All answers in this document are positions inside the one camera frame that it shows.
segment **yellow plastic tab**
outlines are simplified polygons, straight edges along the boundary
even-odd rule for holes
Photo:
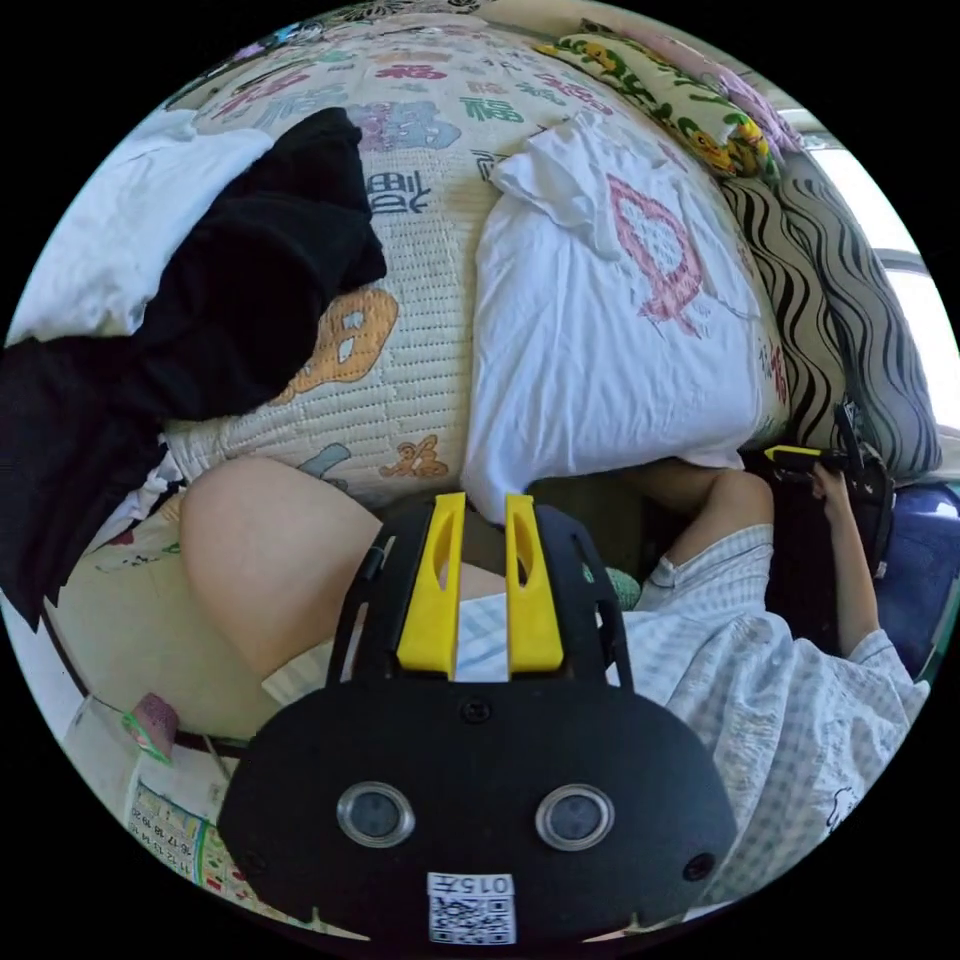
[[[453,679],[457,666],[460,556],[466,509],[464,493],[444,493],[436,498],[397,647],[397,659],[404,670],[444,673],[448,680]]]
[[[819,457],[823,451],[816,450],[813,447],[791,447],[788,444],[780,444],[776,447],[767,447],[763,451],[768,460],[776,460],[778,453],[799,453],[805,457]]]
[[[510,676],[549,673],[563,663],[563,644],[533,497],[507,496],[507,655]],[[520,583],[520,565],[526,582]]]

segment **white quilt with printed characters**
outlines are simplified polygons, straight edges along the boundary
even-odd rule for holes
[[[196,120],[202,132],[253,127],[273,137],[315,111],[344,107],[363,132],[387,276],[331,305],[313,357],[274,401],[241,417],[168,425],[167,442],[188,482],[224,459],[260,455],[323,477],[373,509],[459,485],[475,253],[499,198],[489,174],[531,136],[582,110],[659,143],[686,168],[691,188],[731,219],[710,176],[666,133],[610,88],[535,53],[531,43],[469,15],[345,23],[278,48],[203,105]],[[745,248],[743,256],[752,259]],[[755,357],[768,368],[763,438],[786,416],[777,398],[772,310],[768,319],[769,336],[761,336]]]

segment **screw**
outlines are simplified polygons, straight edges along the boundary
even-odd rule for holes
[[[468,700],[460,708],[460,717],[465,723],[486,723],[490,719],[490,704],[485,700]]]
[[[699,883],[710,874],[716,862],[716,857],[712,853],[698,853],[683,868],[683,879],[690,883]]]

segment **black and white striped pillow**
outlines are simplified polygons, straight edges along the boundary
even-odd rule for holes
[[[942,451],[920,355],[863,230],[807,154],[786,158],[778,191],[789,236],[813,264],[827,298],[864,439],[895,480],[936,470]]]
[[[788,232],[783,209],[759,180],[720,181],[753,253],[776,313],[790,390],[796,443],[835,444],[834,407],[844,398],[846,377],[837,333],[816,270]]]

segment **person's leg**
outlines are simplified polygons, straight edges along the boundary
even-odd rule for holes
[[[347,588],[380,522],[331,484],[260,457],[198,478],[180,513],[180,549],[211,623],[264,679],[332,640]],[[461,598],[502,593],[464,565]]]
[[[773,523],[770,487],[751,473],[669,459],[636,467],[624,477],[655,503],[692,518],[664,555],[677,567],[740,530]]]
[[[773,496],[738,470],[662,460],[628,471],[644,496],[691,518],[643,586],[636,609],[722,626],[765,607],[773,556]]]

